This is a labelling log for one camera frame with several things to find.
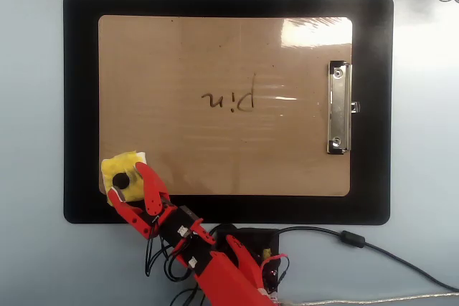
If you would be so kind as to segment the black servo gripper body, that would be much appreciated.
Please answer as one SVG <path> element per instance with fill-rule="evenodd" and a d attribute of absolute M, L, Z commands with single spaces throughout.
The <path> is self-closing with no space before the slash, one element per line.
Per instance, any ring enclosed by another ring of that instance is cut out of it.
<path fill-rule="evenodd" d="M 161 197 L 163 210 L 153 223 L 152 237 L 160 237 L 173 249 L 180 249 L 186 243 L 203 244 L 200 221 L 186 206 L 175 206 Z"/>

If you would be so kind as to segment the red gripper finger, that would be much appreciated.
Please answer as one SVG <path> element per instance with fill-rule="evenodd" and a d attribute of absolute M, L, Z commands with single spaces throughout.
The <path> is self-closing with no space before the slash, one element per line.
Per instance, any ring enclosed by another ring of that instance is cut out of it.
<path fill-rule="evenodd" d="M 163 210 L 164 200 L 170 201 L 166 184 L 146 163 L 137 162 L 135 167 L 143 179 L 146 211 L 151 216 L 157 216 Z"/>
<path fill-rule="evenodd" d="M 108 198 L 121 217 L 126 220 L 145 239 L 155 238 L 158 235 L 156 220 L 157 216 L 151 216 L 145 209 L 131 206 L 123 201 L 120 189 L 112 187 L 108 192 Z"/>

